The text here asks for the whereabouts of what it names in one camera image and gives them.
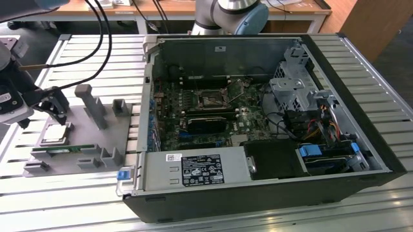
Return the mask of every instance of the green circuit board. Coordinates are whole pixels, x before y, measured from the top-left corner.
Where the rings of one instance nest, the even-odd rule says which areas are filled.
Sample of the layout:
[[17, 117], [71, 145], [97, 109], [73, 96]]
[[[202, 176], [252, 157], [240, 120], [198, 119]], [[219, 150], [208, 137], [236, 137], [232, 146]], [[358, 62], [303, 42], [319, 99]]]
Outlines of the green circuit board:
[[[244, 135], [242, 137], [247, 140], [270, 138], [271, 132], [259, 102], [262, 86], [259, 83], [246, 84], [243, 78], [231, 78], [231, 84], [224, 90], [184, 90], [176, 83], [163, 83], [156, 88], [157, 91], [161, 90], [159, 92], [161, 97], [156, 99], [161, 150], [234, 146], [231, 141], [234, 135]], [[224, 92], [226, 99], [219, 97], [219, 91]], [[199, 102], [204, 103], [204, 107], [236, 108], [238, 116], [227, 121], [223, 132], [194, 135], [184, 130], [187, 117], [182, 112], [199, 107]]]

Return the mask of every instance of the power supply label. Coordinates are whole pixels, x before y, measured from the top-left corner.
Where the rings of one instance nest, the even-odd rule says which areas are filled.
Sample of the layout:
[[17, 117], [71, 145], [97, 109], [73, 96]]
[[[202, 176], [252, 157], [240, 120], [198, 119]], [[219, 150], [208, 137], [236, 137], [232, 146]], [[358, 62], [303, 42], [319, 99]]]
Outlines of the power supply label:
[[186, 187], [224, 183], [220, 156], [182, 157], [182, 184]]

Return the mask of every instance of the blue tab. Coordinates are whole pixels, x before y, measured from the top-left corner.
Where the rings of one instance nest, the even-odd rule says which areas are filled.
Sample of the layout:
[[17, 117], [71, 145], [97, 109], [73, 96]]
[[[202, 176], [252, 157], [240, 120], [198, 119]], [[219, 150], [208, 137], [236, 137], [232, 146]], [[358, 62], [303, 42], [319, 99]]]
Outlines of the blue tab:
[[299, 154], [300, 154], [300, 157], [306, 157], [307, 156], [307, 153], [306, 153], [306, 151], [304, 151], [304, 149], [303, 149], [303, 147], [302, 148], [299, 148]]
[[322, 155], [318, 145], [303, 145], [300, 148], [304, 150], [304, 153], [306, 153], [304, 156], [321, 156]]
[[119, 171], [117, 172], [117, 180], [128, 180], [131, 178], [129, 171]]
[[351, 148], [353, 148], [355, 153], [359, 152], [359, 147], [358, 147], [357, 143], [351, 143]]

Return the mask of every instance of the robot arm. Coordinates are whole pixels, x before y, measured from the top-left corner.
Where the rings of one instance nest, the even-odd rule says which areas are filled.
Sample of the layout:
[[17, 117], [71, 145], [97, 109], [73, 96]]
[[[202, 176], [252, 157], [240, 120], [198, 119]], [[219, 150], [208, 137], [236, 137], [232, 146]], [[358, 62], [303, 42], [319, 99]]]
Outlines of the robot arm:
[[0, 7], [0, 22], [51, 12], [68, 2], [69, 0], [8, 0]]
[[192, 35], [258, 34], [268, 18], [259, 0], [196, 0]]
[[[69, 0], [6, 1], [0, 7], [0, 22], [51, 12], [68, 2]], [[17, 122], [25, 128], [33, 109], [47, 112], [57, 122], [63, 122], [68, 102], [61, 91], [56, 91], [51, 99], [40, 103], [43, 90], [34, 85], [28, 72], [18, 70], [18, 66], [9, 49], [0, 43], [0, 123]]]

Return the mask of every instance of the aluminum table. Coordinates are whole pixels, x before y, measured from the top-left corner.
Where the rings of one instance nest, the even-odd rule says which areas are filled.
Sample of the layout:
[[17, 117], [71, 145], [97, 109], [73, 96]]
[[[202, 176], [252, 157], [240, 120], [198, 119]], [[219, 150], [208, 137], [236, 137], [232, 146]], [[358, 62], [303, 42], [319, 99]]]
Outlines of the aluminum table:
[[[36, 113], [25, 130], [16, 125], [0, 145], [0, 231], [318, 231], [366, 232], [413, 229], [413, 111], [346, 38], [311, 35], [362, 109], [391, 146], [409, 173], [383, 186], [365, 189], [339, 203], [145, 224], [115, 193], [116, 172], [21, 177], [22, 166], [47, 115]], [[89, 82], [103, 103], [124, 98], [133, 104], [127, 165], [135, 159], [139, 102], [143, 83], [143, 35], [115, 35], [109, 63]], [[59, 40], [49, 64], [89, 54], [97, 35]], [[103, 49], [81, 64], [43, 70], [36, 84], [60, 86], [88, 77], [100, 66]], [[71, 105], [81, 104], [75, 89], [64, 90]]]

